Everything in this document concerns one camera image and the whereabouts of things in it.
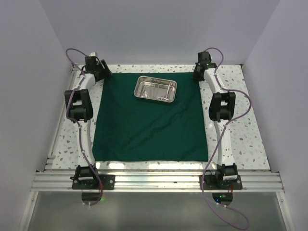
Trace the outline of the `stainless steel tray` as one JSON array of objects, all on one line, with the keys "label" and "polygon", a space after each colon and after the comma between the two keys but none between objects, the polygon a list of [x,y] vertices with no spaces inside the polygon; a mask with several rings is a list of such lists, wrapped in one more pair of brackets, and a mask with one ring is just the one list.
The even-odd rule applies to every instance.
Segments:
[{"label": "stainless steel tray", "polygon": [[140,76],[134,89],[134,96],[150,101],[172,103],[175,100],[177,82],[157,77]]}]

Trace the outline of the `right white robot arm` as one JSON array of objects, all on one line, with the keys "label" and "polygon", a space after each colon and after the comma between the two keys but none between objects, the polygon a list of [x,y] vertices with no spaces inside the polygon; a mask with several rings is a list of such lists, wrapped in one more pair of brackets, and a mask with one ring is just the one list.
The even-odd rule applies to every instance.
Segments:
[{"label": "right white robot arm", "polygon": [[192,78],[198,82],[206,81],[210,87],[212,98],[208,113],[217,135],[217,145],[208,161],[211,163],[216,156],[216,169],[205,175],[203,184],[208,187],[215,184],[220,189],[226,189],[238,179],[238,170],[231,149],[231,135],[227,130],[227,123],[234,115],[236,95],[226,89],[216,67],[215,64],[196,63]]}]

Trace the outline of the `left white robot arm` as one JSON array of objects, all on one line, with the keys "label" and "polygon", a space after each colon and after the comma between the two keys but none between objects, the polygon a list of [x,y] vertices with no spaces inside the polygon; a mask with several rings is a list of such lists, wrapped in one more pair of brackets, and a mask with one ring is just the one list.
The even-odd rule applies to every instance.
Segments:
[{"label": "left white robot arm", "polygon": [[72,90],[64,92],[66,117],[74,124],[77,134],[78,166],[73,181],[83,182],[89,189],[97,188],[100,183],[90,141],[91,120],[94,115],[90,90],[97,82],[110,78],[111,75],[105,60],[100,60],[96,56],[86,56],[80,80]]}]

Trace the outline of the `green surgical cloth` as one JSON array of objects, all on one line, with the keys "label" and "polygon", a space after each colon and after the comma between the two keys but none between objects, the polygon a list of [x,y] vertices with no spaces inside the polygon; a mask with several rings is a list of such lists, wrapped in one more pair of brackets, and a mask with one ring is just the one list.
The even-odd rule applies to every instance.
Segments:
[{"label": "green surgical cloth", "polygon": [[103,82],[93,155],[97,161],[207,161],[208,147],[199,84],[191,73],[154,73],[177,83],[172,103],[139,99],[138,73],[117,73]]}]

